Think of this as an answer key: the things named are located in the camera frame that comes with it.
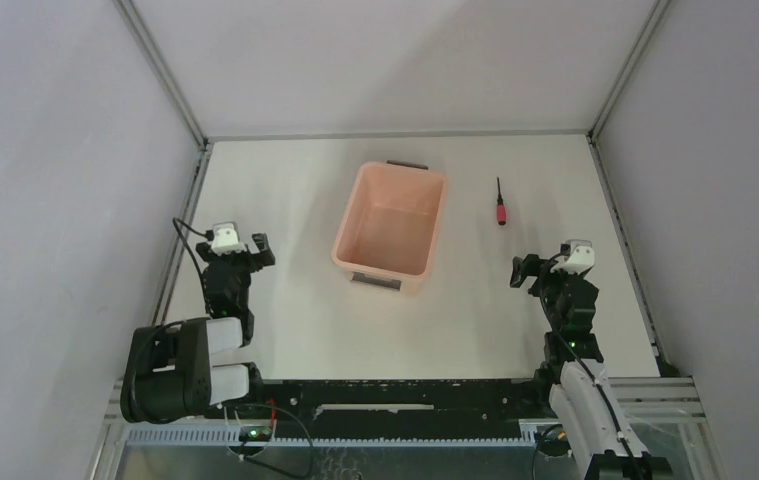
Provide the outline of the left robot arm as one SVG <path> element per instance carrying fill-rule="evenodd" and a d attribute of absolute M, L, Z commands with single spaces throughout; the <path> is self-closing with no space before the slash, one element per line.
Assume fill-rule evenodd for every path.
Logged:
<path fill-rule="evenodd" d="M 248 346 L 255 317 L 249 307 L 254 273 L 275 263 L 264 233 L 251 252 L 220 234 L 200 242 L 207 315 L 134 331 L 121 385 L 120 410 L 129 423 L 167 424 L 250 397 L 260 386 L 251 363 L 216 366 L 213 356 Z"/>

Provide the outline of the red black screwdriver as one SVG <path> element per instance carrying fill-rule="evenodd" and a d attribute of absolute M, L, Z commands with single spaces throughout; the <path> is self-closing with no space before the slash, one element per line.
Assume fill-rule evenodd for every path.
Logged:
<path fill-rule="evenodd" d="M 499 178 L 496 179 L 496 183 L 497 183 L 496 220 L 499 226 L 505 226 L 507 224 L 507 210 L 504 205 L 501 182 Z"/>

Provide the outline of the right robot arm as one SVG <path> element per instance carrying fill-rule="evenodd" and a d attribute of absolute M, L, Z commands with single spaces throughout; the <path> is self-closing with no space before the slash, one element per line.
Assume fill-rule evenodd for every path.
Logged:
<path fill-rule="evenodd" d="M 612 390 L 592 331 L 599 290 L 586 275 L 593 266 L 589 246 L 550 258 L 513 258 L 510 287 L 531 279 L 528 293 L 550 326 L 545 358 L 528 389 L 556 415 L 582 478 L 671 479 L 670 462 L 650 453 Z"/>

